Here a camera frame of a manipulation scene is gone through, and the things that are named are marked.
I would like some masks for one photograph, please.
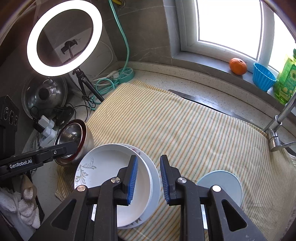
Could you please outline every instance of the speaker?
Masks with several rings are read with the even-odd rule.
[[[8,95],[0,97],[0,160],[15,154],[15,133],[20,110]]]

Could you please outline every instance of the floral pattern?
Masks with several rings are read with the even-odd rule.
[[[128,148],[132,149],[135,153],[139,154],[139,156],[141,156],[141,152],[135,148],[129,147]]]
[[[135,223],[139,223],[139,221],[142,221],[141,217],[139,217],[136,221],[132,222],[131,224],[124,226],[124,228],[132,227],[135,225]]]
[[[82,184],[84,184],[84,185],[86,184],[85,177],[88,176],[88,174],[86,173],[86,171],[84,170],[84,168],[87,168],[87,169],[96,169],[96,167],[94,166],[94,158],[93,157],[91,157],[90,163],[85,163],[84,165],[79,165],[79,167],[77,168],[77,171],[76,172],[79,172],[80,171],[80,174],[75,177],[75,184],[76,184],[76,186],[82,185]]]

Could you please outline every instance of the white power adapter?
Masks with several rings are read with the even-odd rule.
[[[44,128],[43,132],[41,133],[44,136],[44,138],[40,140],[40,146],[44,148],[48,145],[48,143],[50,143],[50,141],[52,141],[55,138],[57,132],[53,130],[53,120],[49,120],[45,116],[41,116],[40,120],[38,121],[38,124]]]

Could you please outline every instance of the dish soap bottle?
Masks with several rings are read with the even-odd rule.
[[[274,84],[274,95],[276,98],[285,105],[292,96],[296,87],[296,49],[293,50],[293,58],[286,57],[286,63],[282,70],[279,72],[276,83]]]

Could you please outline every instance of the chrome faucet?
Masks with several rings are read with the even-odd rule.
[[[296,141],[281,144],[279,136],[277,134],[278,128],[282,125],[282,121],[287,117],[287,115],[291,112],[291,110],[296,105],[296,89],[293,92],[288,103],[283,108],[282,112],[279,115],[276,115],[274,119],[263,129],[263,131],[268,135],[268,142],[270,151],[277,151],[282,148],[289,147],[296,143]]]

